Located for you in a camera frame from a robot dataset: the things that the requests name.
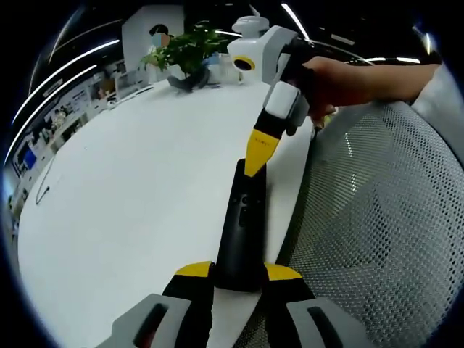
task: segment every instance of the white robotic arm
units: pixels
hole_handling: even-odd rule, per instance
[[[312,71],[302,63],[309,60],[311,46],[279,26],[261,36],[269,28],[262,17],[239,18],[232,28],[243,35],[228,45],[235,68],[270,85],[246,151],[245,174],[252,177],[272,157],[282,133],[293,135],[305,121],[310,105],[303,92]]]

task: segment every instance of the white table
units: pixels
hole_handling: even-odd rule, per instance
[[[161,294],[177,269],[215,261],[236,161],[267,90],[185,95],[161,82],[59,150],[43,185],[50,191],[38,206],[25,203],[19,261],[26,292],[61,346],[94,347],[116,318]],[[268,164],[269,262],[291,219],[311,133],[308,119]],[[231,347],[258,298],[215,291],[209,347]]]

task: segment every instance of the plant pot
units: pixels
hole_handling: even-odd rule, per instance
[[[204,65],[200,66],[193,74],[181,80],[175,76],[169,76],[167,81],[172,87],[182,91],[191,92],[194,87],[203,88],[208,82],[210,71]]]

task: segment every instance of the potted plant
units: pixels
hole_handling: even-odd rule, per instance
[[[209,70],[205,60],[225,50],[229,41],[209,28],[207,22],[199,22],[189,33],[172,37],[167,46],[153,50],[142,62],[155,65],[161,70],[179,65],[186,78],[181,80],[170,76],[168,81],[172,86],[191,91],[194,86],[201,88],[206,84]]]

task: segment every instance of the human arm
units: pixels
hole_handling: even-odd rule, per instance
[[[315,71],[311,117],[319,122],[335,106],[365,104],[374,100],[413,102],[432,79],[438,65],[375,65],[355,67],[315,57],[303,64]]]

